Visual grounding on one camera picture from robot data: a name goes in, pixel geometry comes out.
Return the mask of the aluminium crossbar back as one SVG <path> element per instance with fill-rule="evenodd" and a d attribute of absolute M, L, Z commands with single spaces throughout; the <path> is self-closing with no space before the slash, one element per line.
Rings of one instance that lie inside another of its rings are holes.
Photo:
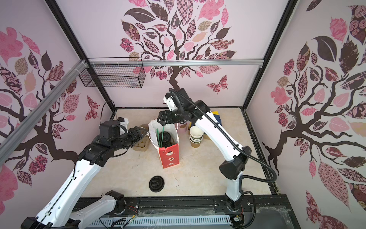
<path fill-rule="evenodd" d="M 209 65 L 259 65 L 263 59 L 227 59 L 227 60 L 138 60 L 138 61 L 90 61 L 91 65 L 137 65 L 146 67 L 158 66 L 209 66 Z"/>

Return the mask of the aluminium bar left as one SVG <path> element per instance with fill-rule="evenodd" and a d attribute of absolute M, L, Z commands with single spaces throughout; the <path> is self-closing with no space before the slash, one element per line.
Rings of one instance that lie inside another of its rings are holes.
<path fill-rule="evenodd" d="M 85 60 L 78 61 L 66 74 L 66 76 L 52 89 L 44 99 L 31 111 L 9 137 L 1 144 L 1 165 L 10 157 L 17 146 L 26 138 L 46 112 L 51 108 L 54 102 L 61 96 L 63 91 L 72 83 L 72 81 L 87 67 Z"/>

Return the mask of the blue napkin stack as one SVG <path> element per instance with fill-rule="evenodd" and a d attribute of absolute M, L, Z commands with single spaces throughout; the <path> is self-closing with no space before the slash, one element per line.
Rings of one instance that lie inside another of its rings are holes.
<path fill-rule="evenodd" d="M 222 125 L 222 119 L 221 119 L 220 115 L 219 115 L 219 114 L 214 114 L 214 117 L 215 117 L 216 121 L 217 121 L 220 125 Z"/>

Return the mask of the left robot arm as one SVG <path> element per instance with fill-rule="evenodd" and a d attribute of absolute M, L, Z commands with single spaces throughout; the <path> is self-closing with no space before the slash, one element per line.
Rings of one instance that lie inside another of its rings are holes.
<path fill-rule="evenodd" d="M 107 213 L 123 213 L 124 195 L 113 190 L 79 211 L 73 209 L 95 175 L 115 157 L 115 151 L 133 148 L 147 134 L 145 128 L 128 128 L 127 125 L 128 120 L 123 118 L 100 124 L 99 135 L 79 154 L 73 172 L 55 196 L 36 217 L 27 217 L 21 228 L 84 229 Z"/>

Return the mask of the pink cup of straws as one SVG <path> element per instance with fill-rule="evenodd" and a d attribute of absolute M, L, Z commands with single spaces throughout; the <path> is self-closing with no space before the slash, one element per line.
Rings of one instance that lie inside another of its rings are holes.
<path fill-rule="evenodd" d="M 189 124 L 187 122 L 185 122 L 183 124 L 179 123 L 178 124 L 177 133 L 185 133 L 185 132 L 187 132 L 188 126 L 189 126 Z"/>

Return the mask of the red white paper gift bag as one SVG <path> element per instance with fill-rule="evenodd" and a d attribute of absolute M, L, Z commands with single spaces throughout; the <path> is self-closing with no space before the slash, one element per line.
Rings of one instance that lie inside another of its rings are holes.
<path fill-rule="evenodd" d="M 158 155 L 164 169 L 179 164 L 179 136 L 175 124 L 162 126 L 157 120 L 148 124 L 149 139 Z"/>

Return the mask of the green straw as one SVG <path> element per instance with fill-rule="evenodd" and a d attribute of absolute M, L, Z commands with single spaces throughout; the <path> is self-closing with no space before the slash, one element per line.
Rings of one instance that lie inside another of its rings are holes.
<path fill-rule="evenodd" d="M 163 147 L 163 142 L 164 142 L 164 131 L 165 131 L 165 127 L 163 126 L 162 128 L 162 133 L 161 133 L 161 142 L 160 142 L 160 147 L 162 148 Z"/>
<path fill-rule="evenodd" d="M 156 137 L 157 137 L 157 145 L 160 148 L 160 137 L 159 137 L 159 129 L 156 129 Z"/>

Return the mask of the brown cardboard cup carrier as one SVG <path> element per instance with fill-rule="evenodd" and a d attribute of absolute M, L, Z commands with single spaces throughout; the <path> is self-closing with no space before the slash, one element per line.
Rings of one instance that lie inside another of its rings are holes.
<path fill-rule="evenodd" d="M 142 124 L 140 125 L 141 128 L 145 129 L 145 136 L 142 140 L 140 140 L 134 147 L 133 150 L 138 152 L 146 152 L 148 150 L 149 144 L 150 144 L 150 138 L 148 134 L 148 125 Z"/>

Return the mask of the black coffee cup lid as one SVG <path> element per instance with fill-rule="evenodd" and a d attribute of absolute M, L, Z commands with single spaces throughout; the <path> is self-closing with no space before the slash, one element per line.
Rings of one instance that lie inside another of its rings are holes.
<path fill-rule="evenodd" d="M 172 140 L 172 136 L 169 132 L 164 132 L 164 142 L 163 142 L 163 147 L 168 147 L 171 146 L 173 144 L 173 140 Z"/>
<path fill-rule="evenodd" d="M 165 181 L 161 176 L 154 176 L 149 181 L 149 189 L 154 192 L 160 192 L 165 186 Z"/>

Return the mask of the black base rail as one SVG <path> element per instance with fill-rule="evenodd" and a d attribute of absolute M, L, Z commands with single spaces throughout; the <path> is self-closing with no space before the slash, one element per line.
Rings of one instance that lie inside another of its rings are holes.
<path fill-rule="evenodd" d="M 73 211 L 79 211 L 99 199 L 80 198 Z M 126 207 L 123 213 L 110 212 L 100 218 L 227 215 L 231 225 L 223 226 L 229 229 L 242 228 L 249 222 L 252 222 L 251 229 L 300 228 L 286 195 L 244 195 L 237 202 L 226 196 L 124 197 L 124 200 Z"/>

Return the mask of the stack of green paper cups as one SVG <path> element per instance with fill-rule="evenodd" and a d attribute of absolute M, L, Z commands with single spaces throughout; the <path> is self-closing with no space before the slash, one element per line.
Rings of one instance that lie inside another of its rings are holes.
<path fill-rule="evenodd" d="M 190 128 L 189 134 L 190 134 L 189 139 L 190 139 L 191 146 L 193 148 L 200 147 L 200 145 L 203 141 L 203 138 L 204 138 L 203 130 L 201 130 L 197 126 L 193 126 Z"/>

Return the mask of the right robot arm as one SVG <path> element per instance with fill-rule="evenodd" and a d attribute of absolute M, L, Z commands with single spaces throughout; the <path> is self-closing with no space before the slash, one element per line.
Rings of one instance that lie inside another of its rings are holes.
<path fill-rule="evenodd" d="M 192 122 L 203 131 L 218 147 L 225 161 L 219 170 L 228 179 L 226 196 L 238 201 L 242 195 L 239 177 L 243 174 L 251 148 L 236 142 L 216 120 L 210 108 L 201 100 L 193 102 L 184 89 L 169 89 L 164 97 L 168 110 L 159 112 L 157 122 L 162 126 L 168 124 Z"/>

